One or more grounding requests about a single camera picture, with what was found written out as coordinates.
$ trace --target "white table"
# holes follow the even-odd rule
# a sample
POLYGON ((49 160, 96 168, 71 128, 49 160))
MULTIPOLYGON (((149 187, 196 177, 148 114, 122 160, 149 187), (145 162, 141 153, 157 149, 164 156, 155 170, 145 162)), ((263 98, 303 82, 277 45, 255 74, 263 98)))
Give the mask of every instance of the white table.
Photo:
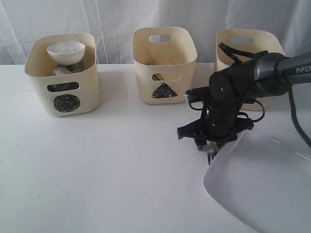
MULTIPOLYGON (((204 190, 206 154, 193 140, 177 139, 176 128, 200 113, 186 103, 140 101, 134 65, 98 70, 101 105, 52 117, 24 66, 0 66, 0 232, 253 232, 204 190)), ((198 64, 194 87, 211 72, 212 64, 198 64)), ((310 103, 299 101, 310 129, 310 103)), ((256 128, 307 148, 288 109, 287 96, 273 98, 256 128)))

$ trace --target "triangle symbol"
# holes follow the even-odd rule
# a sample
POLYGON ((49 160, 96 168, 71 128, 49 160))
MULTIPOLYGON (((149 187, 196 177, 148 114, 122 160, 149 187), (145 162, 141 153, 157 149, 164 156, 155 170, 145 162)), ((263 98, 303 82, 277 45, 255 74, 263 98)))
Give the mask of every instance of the triangle symbol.
POLYGON ((152 94, 152 98, 160 99, 160 98, 168 98, 178 96, 176 92, 174 92, 166 83, 162 83, 154 93, 152 94))

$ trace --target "storage bin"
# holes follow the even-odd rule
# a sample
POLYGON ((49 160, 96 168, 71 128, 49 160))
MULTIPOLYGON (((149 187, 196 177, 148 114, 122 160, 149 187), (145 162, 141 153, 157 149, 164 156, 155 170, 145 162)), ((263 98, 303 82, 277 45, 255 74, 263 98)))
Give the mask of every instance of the storage bin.
MULTIPOLYGON (((218 47, 221 42, 234 49, 251 53, 267 50, 268 52, 278 52, 284 54, 284 50, 280 45, 280 42, 276 36, 271 33, 249 29, 223 29, 218 31, 216 35, 215 71, 225 69, 234 62, 218 47)), ((243 62, 250 59, 239 55, 237 55, 237 57, 243 62)), ((258 98, 258 101, 266 107, 268 105, 269 98, 258 98)), ((261 107, 258 104, 244 104, 242 109, 261 110, 261 107)))
POLYGON ((133 58, 142 101, 149 104, 179 103, 191 88, 197 52, 189 32, 178 27, 143 28, 134 33, 133 58), (150 36, 169 35, 165 42, 150 36))
POLYGON ((37 40, 28 56, 25 73, 29 76, 36 94, 45 111, 56 117, 86 113, 100 103, 96 66, 95 39, 87 33, 52 35, 37 40), (54 43, 77 41, 86 45, 83 57, 85 71, 59 76, 48 76, 57 66, 48 55, 46 48, 54 43), (77 89, 55 91, 48 86, 60 83, 78 83, 77 89))

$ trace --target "robotic arm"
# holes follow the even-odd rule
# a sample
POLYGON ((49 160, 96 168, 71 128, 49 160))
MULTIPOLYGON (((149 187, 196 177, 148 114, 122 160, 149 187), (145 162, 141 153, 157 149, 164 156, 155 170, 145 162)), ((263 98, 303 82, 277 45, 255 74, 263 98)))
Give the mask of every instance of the robotic arm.
POLYGON ((207 141, 220 148, 235 141, 238 133, 253 129, 254 123, 264 117, 264 109, 262 117, 257 120, 241 113, 244 103, 257 102, 261 105, 256 98, 280 96, 289 92, 293 123, 311 147, 310 139, 297 121, 291 88, 293 84, 311 83, 311 52, 288 58, 268 51, 252 54, 235 50, 223 43, 219 47, 235 62, 232 66, 213 73, 209 79, 210 86, 186 91, 189 106, 194 110, 202 110, 202 113, 200 119, 177 129, 178 138, 194 138, 198 150, 207 141), (235 54, 252 59, 241 62, 235 54), (192 103, 200 101, 203 103, 202 109, 192 107, 192 103))

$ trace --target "white curtain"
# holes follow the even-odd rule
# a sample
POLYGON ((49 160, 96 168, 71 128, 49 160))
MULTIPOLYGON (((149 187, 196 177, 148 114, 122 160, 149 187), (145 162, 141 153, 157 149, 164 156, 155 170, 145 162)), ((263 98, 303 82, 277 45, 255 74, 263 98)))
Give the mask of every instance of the white curtain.
POLYGON ((52 34, 96 38, 98 63, 132 63, 135 30, 187 29, 198 62, 213 62, 224 28, 273 33, 286 54, 311 50, 311 0, 0 0, 0 64, 24 64, 33 43, 52 34))

